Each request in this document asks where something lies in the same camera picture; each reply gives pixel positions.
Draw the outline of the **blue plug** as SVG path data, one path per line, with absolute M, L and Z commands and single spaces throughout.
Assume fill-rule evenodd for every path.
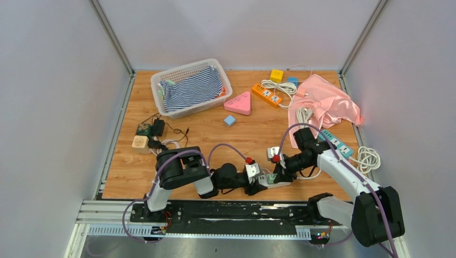
M 225 119 L 224 119 L 224 125 L 225 126 L 228 126 L 228 127 L 231 127 L 233 126 L 235 123 L 236 123 L 236 118 L 232 115 L 229 115 L 227 116 Z

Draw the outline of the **teal power strip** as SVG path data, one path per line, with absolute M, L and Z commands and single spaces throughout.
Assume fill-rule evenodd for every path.
M 353 154 L 353 149 L 351 149 L 348 145 L 340 141 L 337 137 L 335 137 L 331 132 L 328 130 L 322 130 L 322 133 L 318 134 L 318 141 L 325 141 L 329 139 L 331 143 L 339 150 L 342 156 L 345 159 L 348 159 Z

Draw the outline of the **yellow cube socket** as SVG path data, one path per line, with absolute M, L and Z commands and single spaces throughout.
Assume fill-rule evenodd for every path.
M 283 79 L 283 70 L 272 69 L 269 79 L 275 83 L 281 83 Z

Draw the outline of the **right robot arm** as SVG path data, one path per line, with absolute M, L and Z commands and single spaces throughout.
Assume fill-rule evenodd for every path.
M 326 172 L 350 196 L 341 201 L 329 193 L 309 198 L 307 217 L 313 224 L 327 219 L 348 227 L 358 242 L 370 247 L 385 241 L 394 242 L 405 234 L 400 197 L 393 187 L 382 187 L 351 165 L 325 136 L 318 141 L 312 133 L 317 127 L 298 123 L 294 133 L 300 153 L 286 156 L 283 146 L 267 150 L 268 160 L 280 169 L 277 179 L 294 179 L 297 172 L 318 167 Z

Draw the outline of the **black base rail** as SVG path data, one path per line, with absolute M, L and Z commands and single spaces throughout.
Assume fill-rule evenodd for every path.
M 337 226 L 311 218 L 306 202 L 246 200 L 171 200 L 161 211 L 134 204 L 128 222 L 170 224 L 170 233 L 216 236 L 286 236 L 297 228 Z

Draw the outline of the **white plastic basket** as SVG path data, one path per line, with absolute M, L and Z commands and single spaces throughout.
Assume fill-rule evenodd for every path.
M 151 77 L 158 112 L 178 119 L 224 104 L 233 94 L 231 83 L 216 59 L 185 64 Z

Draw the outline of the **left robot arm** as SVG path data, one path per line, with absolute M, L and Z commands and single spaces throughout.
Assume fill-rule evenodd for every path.
M 267 190 L 267 175 L 252 159 L 246 161 L 239 173 L 231 163 L 211 169 L 199 147 L 161 152 L 156 156 L 156 176 L 151 190 L 145 195 L 144 215 L 152 222 L 160 221 L 173 190 L 188 184 L 194 185 L 201 199 L 212 198 L 226 189 L 243 188 L 248 196 Z

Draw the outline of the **small blue cube socket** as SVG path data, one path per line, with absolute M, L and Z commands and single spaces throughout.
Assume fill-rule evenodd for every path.
M 299 79 L 295 77 L 288 77 L 287 82 L 294 84 L 296 87 L 298 87 L 299 84 Z

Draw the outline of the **green plug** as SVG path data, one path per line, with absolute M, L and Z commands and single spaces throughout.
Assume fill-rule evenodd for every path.
M 276 185 L 277 184 L 277 182 L 275 182 L 276 178 L 277 178 L 277 174 L 274 174 L 274 173 L 268 174 L 268 176 L 267 176 L 267 184 L 268 185 Z

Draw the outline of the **green patterned cube socket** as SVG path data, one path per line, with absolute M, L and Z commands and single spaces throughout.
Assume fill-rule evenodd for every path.
M 152 134 L 153 126 L 147 123 L 141 123 L 136 129 L 136 135 L 149 137 Z

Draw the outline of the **white power strip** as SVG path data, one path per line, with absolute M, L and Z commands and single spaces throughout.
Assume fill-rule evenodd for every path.
M 277 183 L 276 185 L 268 185 L 267 176 L 268 176 L 268 174 L 263 174 L 257 178 L 257 181 L 259 182 L 259 184 L 266 186 L 268 189 L 285 187 L 285 186 L 288 186 L 291 184 L 290 182 L 281 182 L 281 183 Z

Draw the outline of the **pink triangular power strip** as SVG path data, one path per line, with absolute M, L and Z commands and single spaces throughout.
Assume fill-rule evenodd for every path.
M 226 111 L 249 116 L 252 108 L 251 93 L 249 91 L 245 91 L 237 97 L 226 101 L 223 107 Z

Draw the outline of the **blue white striped cloth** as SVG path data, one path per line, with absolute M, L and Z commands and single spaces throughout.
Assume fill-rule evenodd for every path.
M 209 66 L 178 83 L 160 81 L 161 96 L 167 112 L 174 112 L 193 105 L 222 97 L 226 93 L 219 71 Z

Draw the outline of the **pink cloth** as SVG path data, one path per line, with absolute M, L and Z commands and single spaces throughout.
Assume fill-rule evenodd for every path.
M 300 108 L 312 111 L 312 116 L 306 123 L 319 129 L 330 128 L 342 120 L 356 126 L 364 125 L 360 108 L 350 96 L 316 74 L 298 86 L 297 94 L 293 96 L 293 105 L 288 109 L 289 126 L 300 122 L 296 114 Z

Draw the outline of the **orange power strip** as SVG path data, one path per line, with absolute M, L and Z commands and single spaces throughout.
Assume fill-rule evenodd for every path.
M 279 104 L 282 102 L 281 97 L 277 96 L 275 93 L 262 86 L 261 84 L 255 84 L 252 87 L 252 93 L 274 108 L 278 108 Z

